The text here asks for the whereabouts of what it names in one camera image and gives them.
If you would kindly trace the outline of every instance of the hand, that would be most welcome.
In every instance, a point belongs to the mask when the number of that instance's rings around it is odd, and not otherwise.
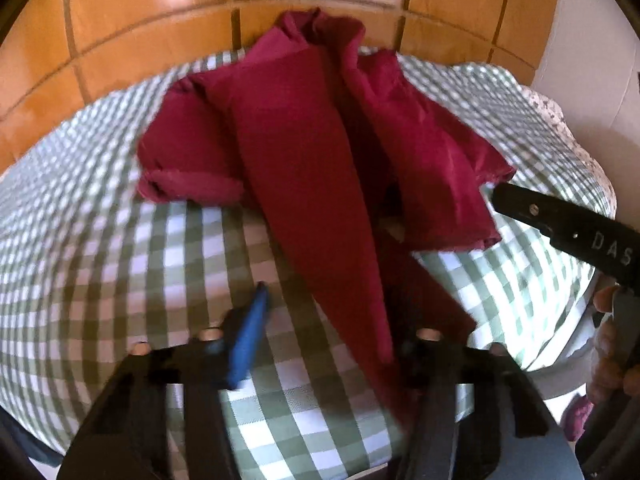
[[[593,298],[593,304],[600,312],[611,312],[613,294],[618,285],[603,288]],[[591,361],[591,379],[587,384],[587,396],[594,404],[609,399],[614,390],[622,388],[627,395],[640,396],[640,366],[623,373],[613,360],[616,348],[616,327],[608,319],[600,325],[594,340]]]

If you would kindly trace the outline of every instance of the wooden headboard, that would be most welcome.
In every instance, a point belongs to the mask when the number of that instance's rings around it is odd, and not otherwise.
[[[167,68],[251,45],[285,9],[350,14],[366,43],[532,81],[556,0],[29,0],[0,45],[0,173],[76,110]]]

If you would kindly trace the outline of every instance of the checkered fabric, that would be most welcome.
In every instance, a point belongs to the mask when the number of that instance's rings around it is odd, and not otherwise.
[[[111,93],[42,139],[0,182],[0,404],[64,452],[133,343],[185,343],[264,281],[273,300],[267,337],[242,389],[223,396],[242,476],[344,478],[397,453],[399,428],[264,218],[239,207],[155,205],[135,193],[136,140],[169,85],[237,56]],[[610,215],[594,177],[507,71],[399,59],[412,83],[519,168],[516,184]],[[536,230],[495,220],[504,240],[490,250],[415,257],[478,321],[473,345],[501,341],[527,366],[593,269]],[[180,390],[174,394],[170,445],[181,478]]]

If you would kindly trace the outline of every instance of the red fabric fold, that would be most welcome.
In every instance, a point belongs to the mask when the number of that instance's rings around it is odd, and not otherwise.
[[[138,147],[138,189],[259,206],[381,401],[409,423],[383,289],[465,342],[475,323],[408,250],[498,241],[478,185],[514,170],[420,94],[393,52],[359,56],[363,35],[353,18],[286,12],[241,62],[178,81]],[[404,246],[372,228],[395,185]]]

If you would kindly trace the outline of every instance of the metal bolt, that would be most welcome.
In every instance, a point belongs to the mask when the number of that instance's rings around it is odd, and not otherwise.
[[[423,341],[440,341],[442,339],[442,334],[433,328],[421,328],[415,335]]]
[[[151,345],[145,341],[141,341],[132,346],[131,355],[147,355],[151,352]]]
[[[212,327],[201,330],[198,334],[198,339],[200,339],[200,341],[217,341],[218,339],[222,338],[222,336],[222,330],[216,327]]]
[[[507,349],[504,347],[504,345],[501,345],[500,343],[491,343],[491,346],[489,346],[489,354],[498,357],[504,357],[509,353],[507,352]]]

